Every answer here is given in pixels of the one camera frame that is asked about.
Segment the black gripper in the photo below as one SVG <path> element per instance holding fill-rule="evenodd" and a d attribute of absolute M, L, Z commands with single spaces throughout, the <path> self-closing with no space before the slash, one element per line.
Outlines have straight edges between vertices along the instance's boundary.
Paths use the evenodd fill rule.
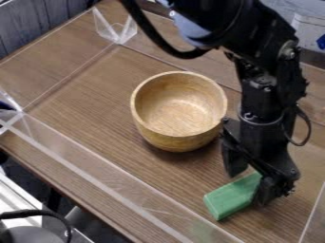
<path fill-rule="evenodd" d="M 243 118 L 222 120 L 221 153 L 230 178 L 251 166 L 262 175 L 253 204 L 267 205 L 276 198 L 294 192 L 300 169 L 288 152 L 294 118 L 253 122 Z"/>

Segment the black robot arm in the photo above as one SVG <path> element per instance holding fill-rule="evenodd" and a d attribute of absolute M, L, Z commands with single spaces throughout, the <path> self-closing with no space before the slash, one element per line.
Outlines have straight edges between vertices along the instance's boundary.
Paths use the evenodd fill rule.
<path fill-rule="evenodd" d="M 241 102 L 238 117 L 222 122 L 223 164 L 231 177 L 249 167 L 259 172 L 253 201 L 266 205 L 290 194 L 300 178 L 288 146 L 309 83 L 296 30 L 261 0 L 166 0 L 166 5 L 187 42 L 222 47 L 235 64 Z"/>

